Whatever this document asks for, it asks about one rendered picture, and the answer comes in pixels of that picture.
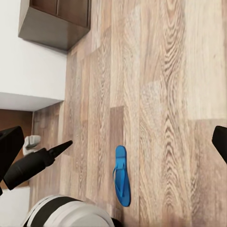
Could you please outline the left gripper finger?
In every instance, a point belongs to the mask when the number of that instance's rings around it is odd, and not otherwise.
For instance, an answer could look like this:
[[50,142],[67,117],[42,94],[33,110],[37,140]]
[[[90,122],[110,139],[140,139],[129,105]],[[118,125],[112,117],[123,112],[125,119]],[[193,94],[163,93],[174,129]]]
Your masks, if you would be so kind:
[[51,148],[48,153],[50,154],[53,161],[55,161],[55,158],[58,157],[62,152],[64,152],[69,146],[72,145],[72,140],[67,141],[63,144],[60,144],[56,147]]

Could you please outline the sandal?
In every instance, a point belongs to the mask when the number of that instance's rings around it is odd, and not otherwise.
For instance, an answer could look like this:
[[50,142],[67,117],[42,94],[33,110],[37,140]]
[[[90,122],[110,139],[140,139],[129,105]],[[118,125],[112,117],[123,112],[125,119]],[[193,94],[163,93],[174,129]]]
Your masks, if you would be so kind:
[[128,207],[131,202],[131,191],[127,174],[126,149],[124,146],[120,145],[116,148],[115,159],[116,167],[114,170],[116,171],[115,175],[116,194],[120,203],[124,207]]

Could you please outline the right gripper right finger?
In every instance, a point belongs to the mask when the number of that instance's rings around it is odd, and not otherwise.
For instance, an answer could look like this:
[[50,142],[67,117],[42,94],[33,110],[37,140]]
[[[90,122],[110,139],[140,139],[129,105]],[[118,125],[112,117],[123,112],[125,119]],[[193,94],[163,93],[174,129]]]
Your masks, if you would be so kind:
[[215,127],[212,143],[227,164],[227,127],[219,125]]

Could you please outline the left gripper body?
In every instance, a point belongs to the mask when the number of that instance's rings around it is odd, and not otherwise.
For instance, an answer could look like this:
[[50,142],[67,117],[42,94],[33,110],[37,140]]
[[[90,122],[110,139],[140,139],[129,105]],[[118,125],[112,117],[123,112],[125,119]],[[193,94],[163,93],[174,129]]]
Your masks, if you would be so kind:
[[24,158],[18,160],[15,164],[22,173],[24,180],[27,181],[34,175],[43,171],[46,167],[52,165],[53,160],[46,148],[43,148],[25,156]]

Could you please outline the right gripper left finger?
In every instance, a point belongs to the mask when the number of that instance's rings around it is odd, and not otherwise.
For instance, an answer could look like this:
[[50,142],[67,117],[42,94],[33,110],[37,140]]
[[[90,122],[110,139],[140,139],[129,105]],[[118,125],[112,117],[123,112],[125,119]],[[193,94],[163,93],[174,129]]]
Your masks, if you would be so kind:
[[0,131],[0,182],[24,146],[21,126]]

